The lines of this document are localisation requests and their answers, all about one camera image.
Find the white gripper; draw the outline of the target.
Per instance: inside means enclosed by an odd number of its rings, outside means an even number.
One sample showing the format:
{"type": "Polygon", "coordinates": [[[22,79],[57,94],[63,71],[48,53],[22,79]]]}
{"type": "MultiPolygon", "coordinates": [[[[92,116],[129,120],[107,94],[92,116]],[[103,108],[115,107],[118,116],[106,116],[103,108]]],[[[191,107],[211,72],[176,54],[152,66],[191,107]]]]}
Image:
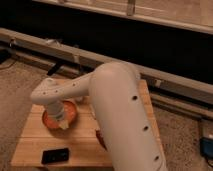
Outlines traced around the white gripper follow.
{"type": "Polygon", "coordinates": [[[71,118],[68,115],[58,115],[54,118],[54,121],[59,128],[66,130],[69,128],[71,118]]]}

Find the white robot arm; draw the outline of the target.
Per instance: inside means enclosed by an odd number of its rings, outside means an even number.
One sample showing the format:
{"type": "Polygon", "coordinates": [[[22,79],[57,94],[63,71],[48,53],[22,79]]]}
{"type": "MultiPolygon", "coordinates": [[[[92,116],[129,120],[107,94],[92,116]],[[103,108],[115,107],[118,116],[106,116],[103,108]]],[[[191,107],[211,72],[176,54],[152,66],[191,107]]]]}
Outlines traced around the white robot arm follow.
{"type": "Polygon", "coordinates": [[[31,93],[52,118],[65,118],[62,101],[89,96],[115,171],[168,171],[139,92],[140,73],[128,62],[109,62],[58,84],[44,79],[31,93]]]}

